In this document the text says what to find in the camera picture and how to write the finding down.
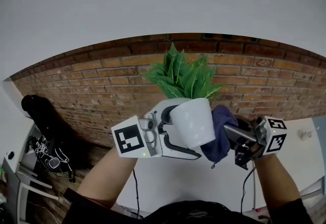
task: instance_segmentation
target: white wall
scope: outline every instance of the white wall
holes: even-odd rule
[[[0,79],[74,48],[131,36],[207,32],[326,55],[326,0],[0,0]]]

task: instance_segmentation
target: black shirt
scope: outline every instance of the black shirt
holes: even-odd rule
[[[172,223],[240,223],[257,224],[254,219],[239,212],[230,211],[225,206],[204,201],[184,201],[168,204],[159,208],[144,219],[132,218],[107,209],[87,198],[67,189],[64,197],[72,204],[63,224],[71,223],[123,223],[123,224],[172,224]],[[280,209],[270,213],[273,224],[281,223],[309,223],[312,221],[304,207],[302,200],[290,202]]]

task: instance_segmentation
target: person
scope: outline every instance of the person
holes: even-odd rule
[[[70,189],[66,191],[65,197],[72,204],[63,224],[260,223],[219,203],[204,201],[172,203],[143,219],[112,211],[136,162],[136,158],[119,157],[117,149],[112,148],[88,173],[77,193]],[[312,223],[293,179],[277,156],[265,155],[256,160],[255,165],[273,224]]]

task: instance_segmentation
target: brick wall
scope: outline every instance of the brick wall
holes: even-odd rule
[[[166,99],[142,77],[171,42],[188,61],[208,55],[214,83],[226,84],[212,107],[247,118],[293,120],[326,114],[326,58],[264,39],[221,34],[163,34],[68,51],[12,76],[23,95],[48,98],[80,138],[112,146],[111,126]]]

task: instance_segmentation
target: black and white marker cube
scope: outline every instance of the black and white marker cube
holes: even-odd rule
[[[137,116],[113,126],[111,130],[120,157],[151,157]]]
[[[283,120],[265,117],[266,123],[264,125],[266,129],[266,147],[263,155],[277,153],[284,144],[287,134],[287,128]]]

